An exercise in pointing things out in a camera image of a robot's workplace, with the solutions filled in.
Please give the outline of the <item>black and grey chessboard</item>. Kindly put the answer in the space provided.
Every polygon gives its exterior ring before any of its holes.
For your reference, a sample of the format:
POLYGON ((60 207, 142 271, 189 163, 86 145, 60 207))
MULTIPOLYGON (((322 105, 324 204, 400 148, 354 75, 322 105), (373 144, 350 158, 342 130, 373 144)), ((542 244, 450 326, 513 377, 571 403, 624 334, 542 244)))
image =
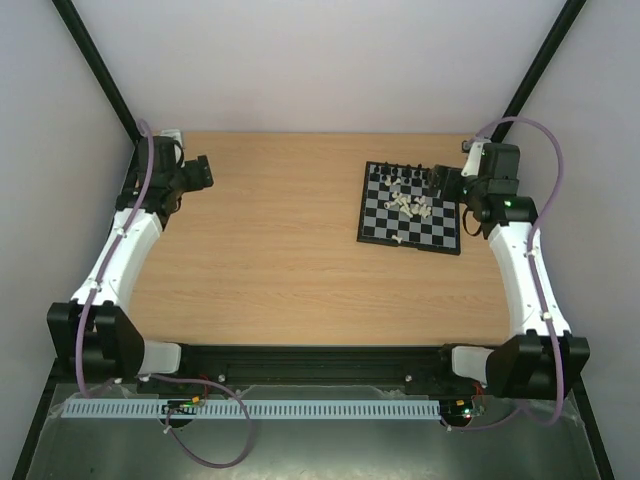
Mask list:
POLYGON ((459 206, 428 195, 428 172, 422 165, 367 162, 357 240, 459 255, 459 206), (398 244, 392 235, 403 242, 398 244))

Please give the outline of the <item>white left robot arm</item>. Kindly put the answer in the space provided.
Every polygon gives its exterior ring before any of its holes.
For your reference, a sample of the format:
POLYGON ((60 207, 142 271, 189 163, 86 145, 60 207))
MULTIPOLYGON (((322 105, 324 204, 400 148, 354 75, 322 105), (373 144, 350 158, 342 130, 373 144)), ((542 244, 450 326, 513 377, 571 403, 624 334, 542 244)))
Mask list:
POLYGON ((105 245, 88 277, 66 303, 54 303, 47 325, 61 367, 107 378, 172 374, 181 348, 146 340, 129 317, 146 257, 179 211, 182 197, 213 185, 206 156, 185 160, 182 133, 163 130, 134 150, 105 245))

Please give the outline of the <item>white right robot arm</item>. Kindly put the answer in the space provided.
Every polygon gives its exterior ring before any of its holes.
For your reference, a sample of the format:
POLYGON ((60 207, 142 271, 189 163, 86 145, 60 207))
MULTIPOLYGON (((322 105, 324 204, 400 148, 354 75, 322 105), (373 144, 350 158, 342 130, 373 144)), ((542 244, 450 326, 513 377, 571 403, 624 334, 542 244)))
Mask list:
POLYGON ((558 400, 578 380, 590 356, 588 341, 572 334, 555 299, 542 256, 534 200, 518 195, 517 146, 475 140, 461 168, 437 165, 428 190, 464 205, 478 222, 499 266, 510 319, 496 348, 456 345, 436 367, 436 379, 455 392, 470 379, 496 397, 558 400))

